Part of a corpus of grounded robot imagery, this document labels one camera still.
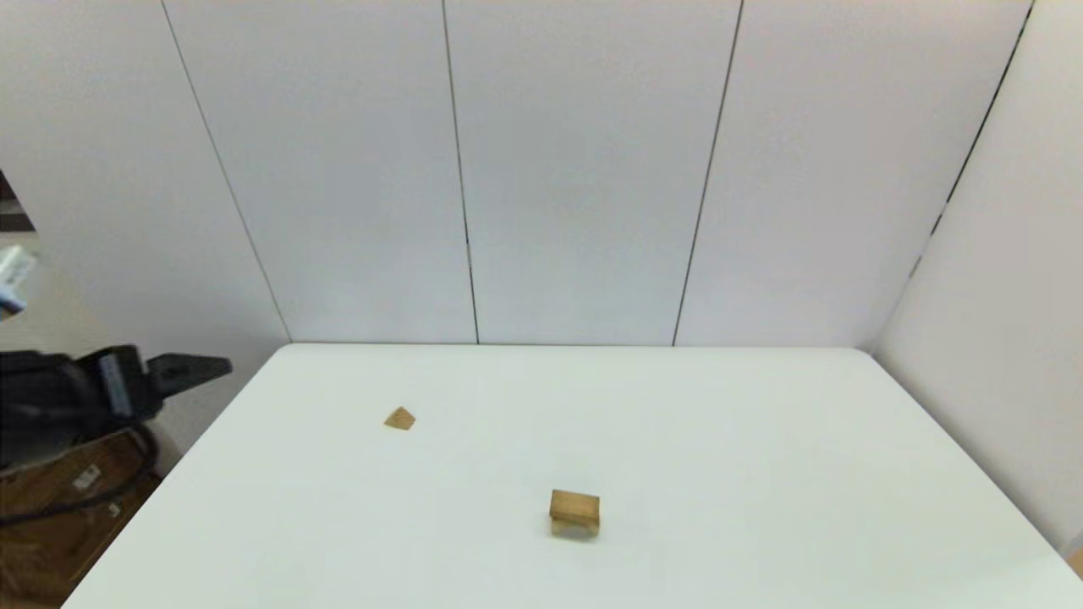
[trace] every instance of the triangular wooden piece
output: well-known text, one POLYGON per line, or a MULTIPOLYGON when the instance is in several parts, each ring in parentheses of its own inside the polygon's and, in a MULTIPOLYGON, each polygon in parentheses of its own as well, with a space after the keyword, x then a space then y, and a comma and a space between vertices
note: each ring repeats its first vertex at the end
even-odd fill
POLYGON ((400 406, 395 409, 395 412, 391 413, 391 416, 383 422, 383 425, 394 427, 395 429, 407 430, 410 427, 414 427, 415 420, 417 419, 414 418, 414 415, 409 414, 409 411, 400 406))

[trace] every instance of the white table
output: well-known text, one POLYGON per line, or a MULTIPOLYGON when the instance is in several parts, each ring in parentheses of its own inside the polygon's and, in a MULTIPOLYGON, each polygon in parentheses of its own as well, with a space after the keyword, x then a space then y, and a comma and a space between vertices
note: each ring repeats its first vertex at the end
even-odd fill
POLYGON ((65 607, 1080 609, 1083 584, 858 351, 295 345, 65 607), (596 540, 550 536, 552 489, 601 496, 596 540))

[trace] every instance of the black cable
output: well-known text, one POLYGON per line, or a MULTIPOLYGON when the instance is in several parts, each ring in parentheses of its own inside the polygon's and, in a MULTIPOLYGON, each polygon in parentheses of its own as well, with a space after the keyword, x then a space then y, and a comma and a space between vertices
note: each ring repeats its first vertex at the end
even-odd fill
POLYGON ((143 462, 140 463, 139 469, 136 469, 135 472, 132 474, 127 480, 112 489, 102 491, 96 495, 89 496, 77 502, 51 505, 38 511, 0 516, 0 529, 94 507, 95 505, 110 502, 135 488, 135 484, 139 483, 140 479, 149 474, 154 469, 154 466, 158 463, 160 448, 158 446, 158 440, 154 437, 154 433, 152 433, 151 430, 141 423, 133 425, 127 431, 132 436, 139 437, 143 444, 143 462))

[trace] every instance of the wooden block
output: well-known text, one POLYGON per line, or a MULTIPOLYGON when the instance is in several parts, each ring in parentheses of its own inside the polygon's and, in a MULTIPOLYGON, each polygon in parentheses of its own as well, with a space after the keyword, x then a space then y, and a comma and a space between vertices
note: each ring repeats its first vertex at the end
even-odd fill
POLYGON ((395 429, 408 430, 414 427, 414 415, 409 414, 409 411, 400 406, 395 409, 395 412, 391 413, 391 416, 383 422, 383 425, 388 427, 394 427, 395 429))
POLYGON ((601 500, 593 495, 553 490, 549 501, 552 534, 595 536, 601 529, 601 500))
POLYGON ((1083 549, 1077 552, 1073 556, 1068 558, 1068 566, 1071 567, 1081 579, 1083 579, 1083 549))

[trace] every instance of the white wall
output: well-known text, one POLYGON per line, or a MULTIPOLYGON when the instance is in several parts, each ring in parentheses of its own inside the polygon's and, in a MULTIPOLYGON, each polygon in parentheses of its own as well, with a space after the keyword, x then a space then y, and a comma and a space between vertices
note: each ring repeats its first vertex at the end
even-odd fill
POLYGON ((225 355, 159 417, 186 450, 283 322, 156 0, 0 2, 0 167, 115 342, 225 355))
POLYGON ((474 342, 441 3, 166 7, 293 340, 474 342))
POLYGON ((447 1, 481 342, 673 342, 739 5, 447 1))
POLYGON ((1046 537, 1083 529, 1083 2, 1035 5, 876 358, 1046 537))
POLYGON ((0 249, 22 246, 36 258, 19 286, 28 307, 0 323, 0 351, 35 350, 82 355, 112 345, 105 326, 37 233, 0 234, 0 249))
POLYGON ((746 1, 677 345, 870 348, 1028 8, 746 1))

